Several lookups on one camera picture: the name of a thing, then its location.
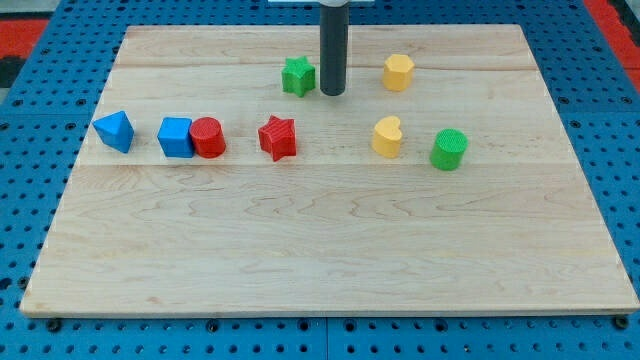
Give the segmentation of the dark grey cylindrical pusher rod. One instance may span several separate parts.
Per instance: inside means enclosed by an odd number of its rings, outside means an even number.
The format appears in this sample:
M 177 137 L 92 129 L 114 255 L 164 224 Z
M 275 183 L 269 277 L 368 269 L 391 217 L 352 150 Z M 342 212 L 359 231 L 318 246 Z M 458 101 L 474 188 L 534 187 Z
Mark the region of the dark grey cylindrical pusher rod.
M 346 88 L 349 4 L 320 4 L 320 87 L 328 96 Z

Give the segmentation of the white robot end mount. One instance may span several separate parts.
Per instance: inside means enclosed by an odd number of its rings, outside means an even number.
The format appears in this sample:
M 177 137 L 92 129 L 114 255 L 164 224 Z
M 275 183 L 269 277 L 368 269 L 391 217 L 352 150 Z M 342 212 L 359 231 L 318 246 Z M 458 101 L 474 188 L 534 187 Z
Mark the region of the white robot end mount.
M 267 0 L 267 4 L 275 7 L 293 7 L 293 6 L 329 6 L 339 7 L 345 4 L 350 6 L 370 6 L 374 4 L 374 0 Z

